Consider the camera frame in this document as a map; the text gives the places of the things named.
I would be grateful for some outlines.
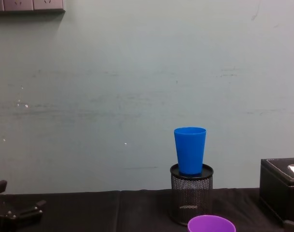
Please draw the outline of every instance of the black clamp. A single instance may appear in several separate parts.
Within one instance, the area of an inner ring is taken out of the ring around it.
[[[7,182],[0,181],[0,193],[6,189]],[[0,198],[0,231],[14,232],[22,227],[40,222],[46,201],[37,202],[33,207],[15,210]]]

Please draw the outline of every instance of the cup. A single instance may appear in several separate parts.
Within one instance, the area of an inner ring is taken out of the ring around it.
[[[236,232],[229,220],[214,215],[202,215],[192,218],[187,224],[189,232]]]
[[[206,129],[177,128],[174,131],[179,172],[184,175],[201,173],[206,140]]]

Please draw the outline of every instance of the purple cup rim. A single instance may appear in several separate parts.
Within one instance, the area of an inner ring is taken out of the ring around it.
[[[196,132],[184,132],[186,130],[192,130],[192,131],[196,131]],[[180,127],[180,128],[176,128],[174,130],[174,133],[176,134],[186,134],[186,135],[191,135],[191,134],[203,134],[206,133],[207,130],[203,127]]]
[[[236,227],[235,227],[235,225],[234,225],[230,220],[227,220],[227,219],[225,219],[224,217],[220,217],[220,216],[216,216],[216,215],[200,215],[200,216],[196,216],[196,217],[192,218],[191,220],[189,220],[189,222],[188,222],[188,224],[187,224],[187,229],[189,230],[189,232],[193,232],[193,231],[190,229],[190,226],[191,226],[190,224],[191,224],[191,222],[194,221],[194,220],[197,219],[197,218],[202,218],[202,217],[220,218],[220,219],[222,219],[223,221],[228,222],[228,224],[232,225],[233,228],[234,228],[234,232],[236,232]]]

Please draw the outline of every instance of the blue cup rim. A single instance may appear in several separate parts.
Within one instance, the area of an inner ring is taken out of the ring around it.
[[[194,218],[192,218],[191,220],[189,220],[188,224],[187,224],[187,228],[189,232],[194,232],[193,228],[190,228],[192,226],[192,223],[197,220],[197,219],[201,219],[201,218],[218,218],[222,221],[225,221],[228,225],[231,226],[231,228],[233,229],[234,232],[236,232],[236,227],[235,225],[228,219],[224,218],[224,217],[220,217],[220,216],[216,216],[216,215],[199,215],[196,216]]]
[[[183,135],[195,135],[195,134],[204,134],[206,133],[206,129],[202,127],[180,127],[174,130],[175,134],[183,134]]]

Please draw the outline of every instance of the wall stain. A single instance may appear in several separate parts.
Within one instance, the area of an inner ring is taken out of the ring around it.
[[[221,69],[221,71],[235,71],[236,67],[234,66],[232,69]]]
[[[110,76],[110,77],[117,77],[117,76],[119,76],[119,73],[117,73],[117,72],[105,71],[104,74],[107,75],[107,76]]]
[[[259,8],[261,7],[261,3],[262,3],[262,0],[260,0],[259,3],[258,3],[256,13],[251,18],[252,21],[254,21],[256,19],[256,17],[258,16]]]
[[[108,100],[108,96],[99,96],[97,98],[92,98],[90,100],[91,103],[103,103],[103,102],[106,102]]]
[[[53,104],[36,104],[33,106],[34,108],[54,108],[56,105]]]
[[[54,78],[54,79],[66,79],[69,77],[79,77],[82,74],[88,74],[88,71],[85,73],[77,73],[77,72],[69,72],[69,71],[63,71],[63,70],[48,70],[48,71],[43,71],[39,69],[36,73],[34,73],[31,78],[40,78],[43,76],[46,76],[48,78]]]
[[[223,76],[237,76],[237,74],[222,74],[221,77]]]
[[[41,111],[33,111],[33,110],[28,110],[24,112],[19,112],[19,113],[13,113],[13,116],[35,116],[35,115],[41,115],[41,114],[49,114],[49,113],[55,113],[57,110],[41,110]]]
[[[273,113],[285,113],[286,109],[267,109],[267,110],[254,110],[254,111],[247,111],[246,114],[248,115],[259,115],[263,116],[266,114],[273,114]]]
[[[133,168],[124,168],[124,170],[137,170],[137,169],[155,169],[158,167],[133,167]]]

